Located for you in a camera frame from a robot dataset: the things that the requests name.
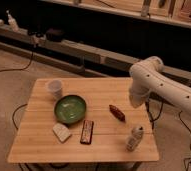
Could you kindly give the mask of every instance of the green bowl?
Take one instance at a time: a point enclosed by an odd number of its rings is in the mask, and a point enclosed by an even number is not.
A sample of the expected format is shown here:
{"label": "green bowl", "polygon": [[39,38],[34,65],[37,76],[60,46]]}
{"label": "green bowl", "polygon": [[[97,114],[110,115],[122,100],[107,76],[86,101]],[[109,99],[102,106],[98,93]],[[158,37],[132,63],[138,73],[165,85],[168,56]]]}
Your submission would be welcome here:
{"label": "green bowl", "polygon": [[80,96],[68,95],[57,101],[54,112],[59,122],[73,124],[84,118],[86,106]]}

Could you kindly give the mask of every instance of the white cup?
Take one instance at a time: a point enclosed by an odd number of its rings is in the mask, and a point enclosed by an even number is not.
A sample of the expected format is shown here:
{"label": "white cup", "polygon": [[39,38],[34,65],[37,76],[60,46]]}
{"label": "white cup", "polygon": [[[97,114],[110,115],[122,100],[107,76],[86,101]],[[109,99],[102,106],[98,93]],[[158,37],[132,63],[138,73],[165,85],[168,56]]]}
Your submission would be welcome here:
{"label": "white cup", "polygon": [[47,91],[52,94],[56,100],[62,97],[62,83],[59,80],[52,80],[46,83]]}

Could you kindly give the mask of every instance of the white bottle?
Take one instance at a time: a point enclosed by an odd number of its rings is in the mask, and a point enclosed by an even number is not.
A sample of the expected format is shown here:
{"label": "white bottle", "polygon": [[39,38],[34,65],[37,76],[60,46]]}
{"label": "white bottle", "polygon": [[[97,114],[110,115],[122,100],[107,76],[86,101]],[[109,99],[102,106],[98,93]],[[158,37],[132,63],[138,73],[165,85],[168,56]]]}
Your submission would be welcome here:
{"label": "white bottle", "polygon": [[7,16],[8,16],[8,23],[9,23],[11,29],[13,31],[18,31],[19,30],[19,26],[18,26],[16,20],[11,16],[9,10],[7,10],[6,13],[7,13]]}
{"label": "white bottle", "polygon": [[132,131],[131,135],[127,138],[126,147],[127,150],[133,151],[138,146],[143,138],[144,130],[142,126],[135,126]]}

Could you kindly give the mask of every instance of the floor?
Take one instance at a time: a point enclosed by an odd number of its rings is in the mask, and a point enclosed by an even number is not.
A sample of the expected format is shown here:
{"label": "floor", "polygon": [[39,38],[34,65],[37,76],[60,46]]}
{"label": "floor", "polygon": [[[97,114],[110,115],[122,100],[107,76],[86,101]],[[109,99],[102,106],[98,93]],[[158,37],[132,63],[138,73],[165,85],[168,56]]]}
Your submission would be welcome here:
{"label": "floor", "polygon": [[[23,67],[28,59],[0,50],[0,69]],[[6,159],[16,135],[11,116],[20,105],[27,103],[33,84],[37,78],[42,77],[80,77],[63,70],[53,68],[38,62],[33,62],[26,71],[14,71],[0,73],[0,171],[19,171],[16,164],[7,163]],[[152,113],[158,113],[160,104],[151,102]],[[17,113],[16,122],[19,123],[24,110]],[[154,134],[160,152],[158,162],[143,163],[139,171],[180,171],[184,170],[183,158],[190,157],[190,134],[181,124],[176,109],[164,105],[163,114],[155,124]],[[191,128],[191,117],[182,114],[185,122]],[[128,170],[130,163],[104,163],[98,170]],[[54,170],[47,164],[41,165],[43,169],[31,165],[33,170]],[[62,169],[67,171],[95,170],[96,164],[71,164]]]}

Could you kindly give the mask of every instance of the cable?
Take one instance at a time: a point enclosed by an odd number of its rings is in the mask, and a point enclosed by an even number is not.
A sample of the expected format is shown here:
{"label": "cable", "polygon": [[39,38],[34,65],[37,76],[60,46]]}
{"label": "cable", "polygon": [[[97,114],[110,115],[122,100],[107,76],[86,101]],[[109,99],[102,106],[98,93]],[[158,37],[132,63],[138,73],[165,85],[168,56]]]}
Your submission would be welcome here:
{"label": "cable", "polygon": [[29,171],[32,171],[32,169],[30,168],[30,166],[28,166],[27,163],[24,164],[26,166],[26,168],[29,170]]}
{"label": "cable", "polygon": [[18,69],[2,69],[0,70],[0,72],[8,72],[8,71],[23,71],[23,70],[26,70],[32,63],[33,61],[33,56],[34,56],[34,51],[32,50],[31,52],[31,57],[30,57],[30,61],[28,62],[28,64],[23,67],[23,68],[18,68]]}
{"label": "cable", "polygon": [[23,105],[17,107],[17,108],[14,110],[13,114],[12,114],[12,121],[13,121],[13,125],[15,126],[16,130],[18,130],[18,126],[16,125],[16,122],[15,122],[15,119],[14,119],[15,114],[16,114],[16,112],[17,112],[19,109],[21,109],[22,107],[25,107],[25,106],[27,106],[27,104],[23,104]]}
{"label": "cable", "polygon": [[161,107],[160,107],[159,113],[158,113],[156,118],[154,118],[153,114],[150,112],[150,98],[148,98],[145,105],[146,105],[147,113],[148,113],[148,115],[150,117],[150,122],[152,123],[152,129],[154,129],[155,121],[157,121],[161,117],[161,114],[163,112],[164,101],[163,101],[163,99],[161,100]]}
{"label": "cable", "polygon": [[19,168],[21,169],[21,171],[24,171],[24,169],[22,168],[21,163],[19,163],[18,165],[19,165]]}
{"label": "cable", "polygon": [[[180,119],[180,121],[183,123],[183,125],[186,127],[186,129],[189,131],[190,133],[190,144],[189,144],[189,149],[190,149],[190,152],[191,152],[191,129],[187,126],[187,124],[182,120],[181,118],[181,113],[182,111],[180,111],[178,113],[178,117]],[[184,167],[185,167],[185,171],[189,171],[189,168],[191,167],[191,157],[188,157],[188,158],[184,158],[183,160],[184,162]]]}
{"label": "cable", "polygon": [[99,163],[96,164],[95,171],[98,171]]}
{"label": "cable", "polygon": [[62,164],[62,165],[60,165],[60,166],[56,166],[56,165],[54,165],[54,164],[52,164],[52,163],[49,163],[49,165],[50,165],[50,167],[53,168],[53,169],[63,169],[63,168],[65,168],[65,167],[67,167],[67,166],[69,165],[69,163],[65,163],[65,164]]}
{"label": "cable", "polygon": [[95,0],[95,1],[100,2],[100,3],[102,3],[102,4],[104,4],[104,5],[108,6],[108,7],[115,8],[114,6],[112,6],[112,5],[110,5],[110,4],[106,3],[106,2],[104,2],[104,1],[102,1],[102,0]]}

